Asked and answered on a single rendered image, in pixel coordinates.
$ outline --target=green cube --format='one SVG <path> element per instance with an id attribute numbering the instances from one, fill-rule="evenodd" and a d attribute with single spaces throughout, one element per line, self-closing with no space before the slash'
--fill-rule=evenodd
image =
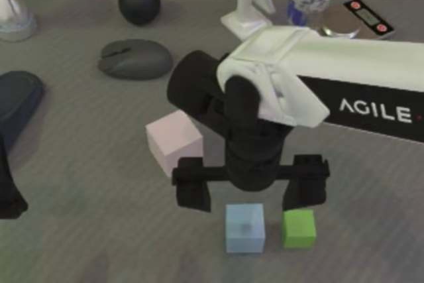
<path id="1" fill-rule="evenodd" d="M 317 238 L 313 210 L 289 210 L 282 215 L 283 247 L 308 249 Z"/>

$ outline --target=gray table surface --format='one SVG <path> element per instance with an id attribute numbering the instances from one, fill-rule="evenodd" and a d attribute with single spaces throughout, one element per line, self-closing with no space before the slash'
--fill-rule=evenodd
<path id="1" fill-rule="evenodd" d="M 172 112 L 169 77 L 126 82 L 96 70 L 112 40 L 146 38 L 176 61 L 195 49 L 220 57 L 239 43 L 219 17 L 235 0 L 164 0 L 149 27 L 131 27 L 115 0 L 27 0 L 37 36 L 0 43 L 0 72 L 27 70 L 48 92 L 10 154 L 30 210 L 0 222 L 1 283 L 422 283 L 424 146 L 322 125 L 296 129 L 296 153 L 330 161 L 328 202 L 315 208 L 317 242 L 285 251 L 285 183 L 259 194 L 211 186 L 211 214 L 178 208 L 175 189 L 149 152 L 144 126 Z M 397 27 L 396 40 L 424 41 L 424 0 L 367 0 Z M 276 0 L 285 23 L 286 0 Z M 223 161 L 223 142 L 200 127 L 205 161 Z M 228 255 L 228 203 L 263 203 L 261 255 Z"/>

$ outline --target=pink cube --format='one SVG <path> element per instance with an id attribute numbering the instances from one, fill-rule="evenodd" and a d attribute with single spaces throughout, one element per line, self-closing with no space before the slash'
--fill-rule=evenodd
<path id="1" fill-rule="evenodd" d="M 167 177 L 181 157 L 203 157 L 203 136 L 183 111 L 148 124 L 146 133 L 150 151 Z"/>

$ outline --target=light blue block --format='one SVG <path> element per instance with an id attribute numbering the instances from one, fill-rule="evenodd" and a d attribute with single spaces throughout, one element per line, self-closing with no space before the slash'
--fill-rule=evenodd
<path id="1" fill-rule="evenodd" d="M 228 253 L 262 253 L 265 245 L 264 206 L 227 205 L 225 244 Z"/>

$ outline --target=black ball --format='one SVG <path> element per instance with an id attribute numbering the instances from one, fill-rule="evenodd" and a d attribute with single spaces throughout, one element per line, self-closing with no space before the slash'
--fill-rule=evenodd
<path id="1" fill-rule="evenodd" d="M 118 0 L 118 4 L 125 20 L 136 26 L 151 23 L 160 12 L 160 0 Z"/>

